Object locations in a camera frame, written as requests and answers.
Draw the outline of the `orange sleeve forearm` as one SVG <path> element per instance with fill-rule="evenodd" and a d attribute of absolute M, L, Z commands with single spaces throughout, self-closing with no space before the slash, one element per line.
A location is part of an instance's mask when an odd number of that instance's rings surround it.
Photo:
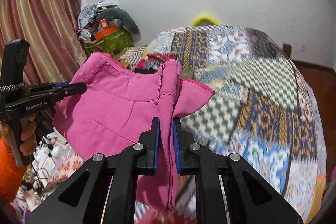
<path fill-rule="evenodd" d="M 4 139 L 1 139 L 0 147 L 1 200 L 9 203 L 15 199 L 27 167 L 16 165 L 15 157 L 11 149 L 7 147 Z"/>

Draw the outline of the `person left hand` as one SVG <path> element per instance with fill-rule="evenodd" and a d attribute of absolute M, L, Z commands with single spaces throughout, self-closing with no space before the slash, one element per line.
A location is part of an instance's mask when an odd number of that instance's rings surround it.
<path fill-rule="evenodd" d="M 35 114 L 31 114 L 28 118 L 28 123 L 25 129 L 23 129 L 21 133 L 21 140 L 23 144 L 20 146 L 19 150 L 25 156 L 31 156 L 37 147 L 37 140 L 35 135 L 36 123 L 34 121 Z M 11 149 L 8 134 L 12 131 L 12 129 L 5 122 L 1 123 L 1 135 L 5 141 L 6 147 Z"/>

